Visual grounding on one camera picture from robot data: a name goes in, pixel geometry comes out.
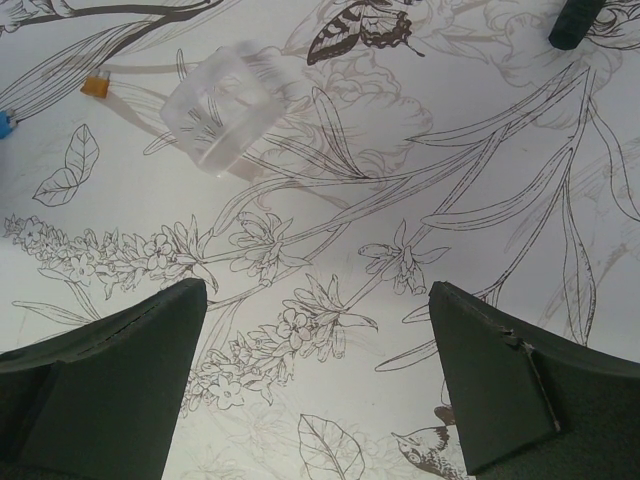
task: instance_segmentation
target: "botanical line drawing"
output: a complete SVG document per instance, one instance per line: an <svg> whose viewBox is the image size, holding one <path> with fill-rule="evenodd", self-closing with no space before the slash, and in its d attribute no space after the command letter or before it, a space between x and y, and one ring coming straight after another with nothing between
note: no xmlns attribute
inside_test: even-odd
<svg viewBox="0 0 640 480"><path fill-rule="evenodd" d="M416 430L408 435L396 435L402 455L416 468L446 480L467 480L464 458L451 407L434 409L444 426Z"/></svg>
<svg viewBox="0 0 640 480"><path fill-rule="evenodd" d="M130 14L144 17L93 33L34 66L0 92L0 110L12 108L18 122L22 122L75 91L91 70L102 66L118 53L131 53L158 45L195 28L240 1L203 0L177 6L104 5L69 9L66 12L61 9L51 11L53 9L45 7L36 15L22 15L7 32L18 28L37 28L40 24L62 20L73 22L83 16Z"/></svg>
<svg viewBox="0 0 640 480"><path fill-rule="evenodd" d="M413 5L421 0L404 0ZM359 41L367 47L397 47L401 43L421 57L408 43L411 20L407 13L394 8L391 0L356 0L332 18L311 43L307 64L343 55Z"/></svg>
<svg viewBox="0 0 640 480"><path fill-rule="evenodd" d="M331 420L300 415L300 456L312 480L359 480L365 469L358 442Z"/></svg>
<svg viewBox="0 0 640 480"><path fill-rule="evenodd" d="M182 82L186 76L189 74L189 68L187 67L185 61L184 61L184 53L181 49L178 49L178 52L176 53L176 72L178 72L178 79ZM158 94L159 98L162 98L162 100L166 100L167 97L165 96L160 96L160 94ZM215 103L215 99L212 96L207 96L207 108L208 108L208 113L211 117L211 119L213 120L213 122L218 125L219 127L222 127L222 119L220 118L220 113L218 112L218 108L217 105ZM200 121L200 114L195 111L195 110L191 110L189 111L189 119L190 121L193 123L192 125L185 125L183 127L183 129L185 131L191 131L193 130L193 127ZM198 141L210 141L211 139L215 139L215 132L208 126L206 126L203 130L203 132L197 137ZM166 146L169 145L173 145L177 142L176 138L173 136L173 134L169 131L163 132L162 134L158 135L156 137L156 139L151 142L142 152L144 155L152 155L154 153L156 153L157 151L163 149Z"/></svg>
<svg viewBox="0 0 640 480"><path fill-rule="evenodd" d="M466 147L466 151L482 148L474 165L465 177L452 190L449 197L431 215L422 219L426 236L433 229L448 231L472 231L490 228L504 222L532 205L542 204L544 209L536 217L537 223L528 222L529 237L525 240L511 264L490 286L475 293L479 298L497 305L500 291L513 271L527 255L537 240L556 204L561 203L562 219L565 232L565 260L563 271L563 296L567 308L568 336L574 341L587 345L589 333L594 321L596 306L596 285L593 278L591 262L585 246L578 233L571 209L571 167L576 151L580 146L585 128L591 123L609 151L612 177L611 192L620 210L630 219L640 221L637 208L631 195L628 178L625 175L625 159L620 144L609 126L599 116L592 101L594 72L587 69L573 78L565 78L566 70L553 77L548 84L527 97L516 106L491 119L450 132L437 134L427 133L412 140L441 147ZM556 151L540 170L533 181L512 198L477 210L450 212L449 209L459 195L463 193L477 178L491 159L498 146L516 132L539 118L571 92L581 96L580 114L573 134ZM428 320L425 307L421 307L405 318L405 323ZM405 352L378 367L379 371L397 370L425 360L435 353L433 340Z"/></svg>
<svg viewBox="0 0 640 480"><path fill-rule="evenodd" d="M232 458L227 458L228 448L213 452L211 445L207 445L203 458L193 457L195 467L180 475L180 480L204 480L220 478L222 480L244 480L246 472Z"/></svg>
<svg viewBox="0 0 640 480"><path fill-rule="evenodd" d="M63 168L43 181L33 198L47 207L69 203L86 182L100 156L100 148L87 125L73 132L65 153Z"/></svg>
<svg viewBox="0 0 640 480"><path fill-rule="evenodd" d="M634 50L640 46L635 29L640 4L637 2L607 2L587 38L604 48Z"/></svg>
<svg viewBox="0 0 640 480"><path fill-rule="evenodd" d="M195 218L188 230L178 222L173 229L163 226L161 232L149 239L139 235L123 236L122 243L116 240L115 244L113 239L117 232L105 235L100 244L95 240L95 233L85 232L85 238L80 238L78 244L86 245L86 252L74 252L74 255L70 255L75 257L73 261L69 258L61 263L58 255L36 252L34 246L26 245L27 238L22 233L25 227L35 229L38 235L43 228L50 228L37 218L7 220L7 234L13 232L16 235L14 241L22 243L23 248L33 252L32 254L40 255L44 262L42 274L53 275L50 271L57 270L63 279L70 279L71 274L81 278L78 273L80 271L84 273L82 278L87 277L88 271L95 271L95 275L104 283L107 298L114 285L120 284L126 291L147 275L152 280L162 279L165 284L184 276L200 277L207 281L215 293L218 282L209 266L217 262L230 262L232 272L246 272L249 277L257 278L257 285L246 292L224 300L211 301L209 310L217 317L217 321L215 328L205 332L204 347L199 354L199 368L185 395L185 408L197 408L204 399L206 403L225 409L242 404L244 395L250 391L260 393L267 402L271 402L271 385L274 382L285 385L292 378L294 358L304 358L314 352L317 352L320 361L326 360L330 355L341 358L344 355L345 335L351 327L377 329L374 320L353 315L351 309L378 285L392 282L398 295L405 291L412 295L424 294L426 285L423 269L440 260L449 250L447 246L420 248L420 243L432 230L468 231L488 228L518 215L531 205L537 205L539 199L545 199L547 207L544 216L533 226L533 232L510 265L493 284L476 293L495 305L503 284L537 239L556 203L563 199L566 237L564 296L568 311L568 331L574 340L586 344L593 322L596 292L586 248L573 220L568 182L572 161L589 120L592 120L612 152L612 165L623 165L624 158L617 154L620 151L619 145L608 126L597 116L590 100L593 82L591 72L587 70L573 78L565 78L565 73L560 72L547 86L489 120L451 132L428 133L412 138L417 143L462 150L438 163L385 178L370 178L359 169L349 151L337 109L325 92L315 88L313 98L331 154L324 154L302 142L275 134L268 134L266 139L313 164L321 169L321 173L315 176L300 174L270 164L253 154L246 155L247 159L272 170L276 176L231 198L222 208L213 227L203 235L198 234ZM579 95L582 105L574 134L549 159L530 185L512 199L478 210L451 213L451 208L482 173L500 145L569 95ZM353 222L411 197L461 170L466 172L462 179L453 186L441 205L422 219L422 225L416 230L411 233L406 221L402 221L395 232L393 244L374 243L359 249L362 256L371 259L367 267L371 277L350 299L345 301L339 296L336 276L322 286L316 278L307 275L310 289L298 289L294 292L295 299L283 302L285 309L280 313L278 323L265 324L259 331L252 331L247 335L239 333L236 340L227 344L234 316L246 298L309 266L313 258L333 244ZM382 186L365 200L344 208L333 219L303 232L289 233L293 219L283 222L279 216L271 213L266 218L260 218L246 210L250 202L265 193L287 188L315 189L330 185L341 185L343 188ZM635 207L629 190L625 193L624 189L618 189L615 195L620 197L618 203L624 206L625 213L633 218ZM232 233L229 237L234 249L207 255L205 249L209 240L219 237L233 225L240 227L239 232ZM288 253L291 245L316 236L322 236L324 241L309 254L294 257ZM108 246L113 253L107 254ZM53 263L54 268L51 268L49 262ZM405 323L417 321L428 321L425 307L418 308L405 318ZM435 352L435 343L430 340L386 360L377 370L404 368L431 357ZM219 401L223 391L225 398L231 396L234 400Z"/></svg>

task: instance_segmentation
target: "branch illustration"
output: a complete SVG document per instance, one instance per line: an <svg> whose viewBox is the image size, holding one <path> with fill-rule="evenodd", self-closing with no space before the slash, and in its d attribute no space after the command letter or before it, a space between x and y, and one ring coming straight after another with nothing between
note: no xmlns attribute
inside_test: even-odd
<svg viewBox="0 0 640 480"><path fill-rule="evenodd" d="M562 78L563 75L564 72L561 72L555 78ZM570 91L573 91L577 86L582 85L583 92L581 97L581 110L575 134L572 135L565 143L565 145L563 145L551 157L551 159L542 168L536 178L523 191L508 200L496 203L488 207L468 212L448 213L449 208L453 206L453 204L475 181L479 173L486 166L487 161L495 153L500 143L508 138L508 133L513 130L517 131L524 128L524 126L532 121L531 119L539 117L544 111L548 109L546 108L546 103L543 103L542 105L536 105L533 109L531 109L530 106L529 108L527 108L530 102L532 102L533 100L538 100L540 98L541 92L537 92L530 96L525 103L521 102L520 104L518 104L517 107L520 112L522 112L523 108L526 108L524 110L525 113L522 117L515 116L514 111L508 111L508 114L503 113L493 117L493 122L499 127L499 130L493 130L493 133L490 133L489 137L483 140L483 142L486 142L486 146L483 147L483 155L481 155L480 159L477 160L477 163L475 163L471 167L465 177L463 177L463 179L452 189L450 194L434 211L434 213L422 219L424 226L418 232L416 232L416 234L409 241L409 245L415 247L434 228L466 231L488 228L500 224L505 220L518 215L519 213L524 211L524 209L529 208L539 197L543 195L545 191L547 191L549 185L555 185L554 193L551 197L551 200L547 204L548 206L545 215L536 226L536 229L529 238L529 241L525 244L523 249L519 252L513 262L505 270L505 272L503 272L498 281L496 281L485 290L476 294L477 296L483 298L485 301L488 301L494 306L497 304L498 296L500 294L502 286L522 261L524 256L528 253L529 249L537 239L562 192L568 189L571 165L575 158L576 151L580 145L580 141L584 133L584 128L591 116L590 104L594 72L586 70L585 72L578 75L576 79L573 79L563 88L556 87L555 92L547 98L547 102L555 104L558 101L558 97L564 97ZM522 122L522 118L526 118L529 122ZM434 134L433 137L436 141L435 144L441 146L447 145L452 141L453 145L469 145L473 144L472 139L477 138L476 136L481 132L491 131L491 126L491 123L485 121L475 124L471 127L458 129L453 132L447 132L446 135ZM611 144L611 135L612 134L607 137L607 145ZM422 136L421 139L425 143L431 144L430 137L431 136L429 135L425 135ZM582 244L582 241L580 240L575 223L573 222L570 200L567 199L564 205L565 207L563 208L563 218L566 233L565 258L567 259L565 261L564 283L565 298L567 301L567 308L569 312L568 326L569 331L572 333L572 337L579 343L586 345L588 341L588 334L593 322L593 316L595 314L595 282L593 280L593 274L591 273L591 266L586 250ZM382 277L379 277L375 280L379 283L382 281ZM430 358L434 353L433 348L431 347L432 344L430 342L427 342L426 344L423 344L419 347L409 350L408 352L405 352L388 361L383 362L376 368L376 370L397 370L414 365L419 361L426 360L427 358Z"/></svg>
<svg viewBox="0 0 640 480"><path fill-rule="evenodd" d="M200 6L193 8L176 7L180 9L167 11L157 19L127 23L91 35L49 57L0 92L0 109L12 108L16 112L18 122L37 115L75 91L91 70L98 68L127 47L164 26L188 22L216 8L223 1L225 0L199 3L196 5ZM138 10L133 13L142 13L139 7L133 10Z"/></svg>
<svg viewBox="0 0 640 480"><path fill-rule="evenodd" d="M39 25L42 23L56 22L69 18L86 17L90 15L114 15L114 14L138 14L138 15L158 15L167 16L176 13L184 13L206 7L210 4L210 0L204 0L194 3L193 5L166 6L166 5L102 5L99 7L75 8L70 16L62 16L56 13L50 15L40 15L27 18L20 22L20 27L28 25Z"/></svg>

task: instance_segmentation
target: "white surface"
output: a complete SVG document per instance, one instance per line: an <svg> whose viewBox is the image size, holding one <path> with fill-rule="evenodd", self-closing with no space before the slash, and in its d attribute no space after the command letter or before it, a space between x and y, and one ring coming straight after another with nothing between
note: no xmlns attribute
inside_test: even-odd
<svg viewBox="0 0 640 480"><path fill-rule="evenodd" d="M640 102L635 94L640 64L632 48L637 30L631 28L632 17L617 19L615 25L623 32L617 37L605 32L573 52L562 53L546 41L560 8L556 0L394 3L387 9L407 12L412 22L408 42L424 58L403 44L375 49L359 42L342 56L308 66L313 39L348 3L277 0L266 7L254 0L225 0L189 21L152 32L108 59L104 68L112 71L110 95L99 102L80 94L78 82L104 60L96 53L101 46L114 48L147 25L131 22L147 17L95 11L95 15L65 18L69 11L59 3L47 7L48 12L46 5L39 9L27 0L21 10L20 3L0 3L5 30L0 29L0 107L16 108L19 117L29 117L0 142L0 210L9 219L3 232L6 238L0 243L0 350L62 333L90 321L91 314L105 316L133 305L163 282L175 281L176 275L205 278L210 299L219 303L207 315L194 365L200 387L194 381L187 392L193 411L187 408L186 417L178 423L165 478L298 479L309 474L314 480L340 478L335 471L305 468L305 461L307 466L313 463L304 443L314 441L308 426L321 421L313 417L334 422L323 424L327 432L339 437L339 427L349 435L343 443L336 440L334 452L358 466L345 473L346 478L437 478L411 465L391 435L441 425L431 413L446 402L441 398L437 355L391 372L375 368L432 339L429 323L402 323L427 303L432 281L448 280L471 292L489 289L511 271L510 265L520 258L519 252L538 226L541 233L508 275L498 306L583 343L593 320L590 347L640 360L640 324L635 320L639 216L633 204L640 182L640 139L636 138ZM89 3L103 5L96 0ZM143 3L154 5L150 0ZM118 5L112 0L108 4ZM372 5L368 11L376 13ZM53 17L54 11L60 16ZM7 32L30 13L35 15L32 18L49 15L52 21L23 24ZM611 15L605 11L601 19L609 20ZM73 50L71 65L43 66L47 58L108 28L117 34L98 36L95 43ZM261 167L248 163L216 179L167 145L171 138L163 136L158 111L178 84L179 71L193 68L221 45L238 42L250 68L283 102L287 114L271 132L281 138L269 137L270 142L263 140L251 151ZM180 57L185 64L176 66ZM30 77L19 80L34 68ZM552 79L553 85L539 90ZM563 99L556 104L558 96ZM527 98L531 103L514 110L505 122L511 126L522 122L524 114L536 106L544 114L535 122L525 122L515 135L510 136L505 122L488 123L485 130L462 140L428 145L442 138L434 135L438 132L483 122ZM602 120L592 119L596 108ZM607 145L598 135L598 130L607 132L602 121L623 144L624 168L615 155L611 167ZM584 134L576 135L582 127ZM337 137L325 133L334 131ZM500 135L508 138L498 142ZM572 137L579 147L575 157L544 167ZM605 138L615 154L611 134ZM497 148L485 158L486 167L468 189L447 205L448 212L497 204L489 213L509 218L462 231L460 220L472 220L475 214L434 214L445 212L439 208L443 200L461 188L466 172L479 168L483 158L460 157L463 168L428 188L425 182L442 170L425 169L467 148L456 144L471 141L478 142L478 152L490 145ZM310 161L311 149L326 157L315 153ZM541 172L548 183L536 183ZM283 174L296 177L299 184L293 185ZM569 195L563 187L567 178ZM52 190L64 182L66 188ZM263 182L282 188L235 202ZM526 190L532 183L536 188ZM292 188L299 185L305 188ZM537 187L544 187L539 196L526 194L539 192ZM517 202L505 202L520 192L525 192L522 209ZM384 198L391 199L388 205L383 205ZM557 201L547 219L542 213L553 198ZM371 208L346 223L344 215L365 205ZM269 218L275 223L267 228ZM277 227L279 221L290 219L288 228ZM428 227L451 221L457 222L458 230ZM196 222L198 239L207 232L213 234L204 249L197 248ZM58 233L47 233L49 226ZM105 233L116 229L119 243L109 246ZM169 230L178 236L184 233L184 240L172 238L171 233L167 236ZM89 247L82 238L91 243L91 232L96 240ZM43 239L50 241L48 250L43 250ZM404 292L400 293L401 288L394 292L392 272L402 259L403 267L415 266L410 256L415 261L419 254L428 254L420 257L424 261L417 267L420 270L404 277L416 282L413 288L405 285ZM376 255L391 263L384 274L366 271ZM382 262L381 268L389 265ZM294 300L296 293L310 302L308 293L297 290L311 290L309 276L328 290L334 275L342 305L334 299L333 305L325 302L313 312L293 305L298 314L307 314L297 318L287 310L292 306L287 300ZM112 293L105 288L110 284ZM230 309L218 308L227 305L238 305L234 315ZM61 311L54 307L76 316L67 315L66 324L61 324ZM340 314L330 325L346 333L344 356L335 358L328 352L326 361L320 362L318 353L312 352L302 358L310 326L318 344L337 342L336 357L341 356L342 330L325 340L313 323L323 309ZM282 370L284 363L267 365L277 364L271 370L274 375L281 369L281 384L274 381L270 386L271 405L254 391L269 383L269 377L262 383L247 383L254 390L242 388L236 395L239 385L235 382L253 378L244 376L250 368L241 376L224 366L221 356L215 367L207 360L207 351L215 348L241 366L241 360L232 358L235 344L231 342L240 335L257 338L252 332L263 325L270 325L267 330L281 339L278 355L282 357L277 358L286 357L287 367L295 369L290 377ZM298 333L291 332L291 325ZM216 337L219 331L223 334ZM267 352L263 356L274 356L268 346L262 348ZM235 353L248 358L246 349ZM219 368L226 372L226 381L221 380ZM266 370L256 368L261 375ZM206 398L205 387L210 392ZM241 405L218 400L215 395L224 397L224 391L229 392L231 403ZM421 453L430 451L444 458L442 462L459 462L454 441L451 449L434 446L428 433L416 436L423 442Z"/></svg>

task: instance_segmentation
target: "transparent cube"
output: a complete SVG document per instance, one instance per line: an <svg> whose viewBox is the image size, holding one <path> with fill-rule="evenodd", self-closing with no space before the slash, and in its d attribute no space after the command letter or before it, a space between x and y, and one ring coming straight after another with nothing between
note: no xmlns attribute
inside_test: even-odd
<svg viewBox="0 0 640 480"><path fill-rule="evenodd" d="M228 47L189 73L160 110L180 148L214 175L226 171L283 114L282 105Z"/></svg>

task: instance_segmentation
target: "floral wallpaper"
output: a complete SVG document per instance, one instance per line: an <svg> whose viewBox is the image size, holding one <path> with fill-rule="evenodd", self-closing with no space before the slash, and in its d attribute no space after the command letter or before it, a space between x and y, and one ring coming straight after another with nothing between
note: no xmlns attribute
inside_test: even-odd
<svg viewBox="0 0 640 480"><path fill-rule="evenodd" d="M468 478L433 281L640 360L639 5L0 0L0 350L201 278L165 478ZM214 178L159 110L223 45L285 114Z"/></svg>

